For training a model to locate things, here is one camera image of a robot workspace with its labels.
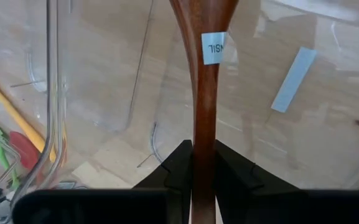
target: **red utensil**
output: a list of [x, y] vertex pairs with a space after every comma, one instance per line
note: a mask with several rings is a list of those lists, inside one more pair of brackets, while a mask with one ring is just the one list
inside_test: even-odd
[[[20, 154], [20, 163], [27, 170], [32, 170], [39, 158], [39, 151], [23, 134], [11, 131], [9, 144]], [[42, 173], [37, 175], [37, 184], [43, 180]]]

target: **wooden floor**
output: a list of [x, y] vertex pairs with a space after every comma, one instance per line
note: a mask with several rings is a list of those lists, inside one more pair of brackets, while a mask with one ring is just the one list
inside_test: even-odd
[[[221, 63], [217, 139], [298, 187], [359, 189], [359, 4], [289, 2], [240, 1]], [[10, 87], [29, 81], [26, 52], [38, 55], [38, 77], [44, 70], [42, 47], [29, 50], [26, 29], [15, 29], [29, 20], [18, 8], [5, 12], [16, 20], [3, 30], [12, 41], [1, 47], [14, 53], [0, 56], [0, 86], [43, 130], [45, 93]], [[60, 71], [68, 161], [61, 177], [132, 187], [159, 165], [153, 149], [164, 159], [192, 137], [189, 69], [175, 16], [166, 0], [74, 1], [66, 16]], [[317, 57], [288, 110], [274, 111], [302, 46]], [[0, 120], [17, 129], [1, 107]]]

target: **yellow handle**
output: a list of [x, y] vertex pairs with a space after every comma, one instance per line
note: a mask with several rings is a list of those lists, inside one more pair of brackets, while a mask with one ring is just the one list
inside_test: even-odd
[[[45, 146], [43, 137], [22, 117], [22, 115], [13, 107], [12, 103], [0, 92], [0, 102], [5, 106], [6, 111], [13, 117], [16, 123], [22, 128], [26, 136], [33, 143], [33, 145], [42, 152]], [[55, 149], [49, 154], [51, 162], [56, 160]]]

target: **wooden handle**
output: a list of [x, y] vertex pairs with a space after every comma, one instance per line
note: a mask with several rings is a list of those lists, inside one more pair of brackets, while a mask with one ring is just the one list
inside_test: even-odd
[[170, 0], [184, 40], [193, 91], [192, 223], [215, 223], [215, 125], [219, 64], [204, 65], [203, 33], [226, 32], [238, 0]]
[[[45, 140], [43, 137], [22, 117], [15, 107], [13, 107], [12, 103], [1, 92], [0, 102], [4, 105], [5, 110], [13, 117], [38, 151], [42, 152], [45, 147]], [[51, 162], [56, 160], [56, 153], [54, 149], [52, 149], [49, 159]]]

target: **wooden stick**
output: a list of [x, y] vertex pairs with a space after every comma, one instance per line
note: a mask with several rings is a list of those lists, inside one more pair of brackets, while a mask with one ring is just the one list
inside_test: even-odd
[[204, 65], [202, 34], [226, 32], [238, 0], [170, 0], [185, 44], [193, 90], [192, 223], [215, 223], [215, 123], [219, 64]]

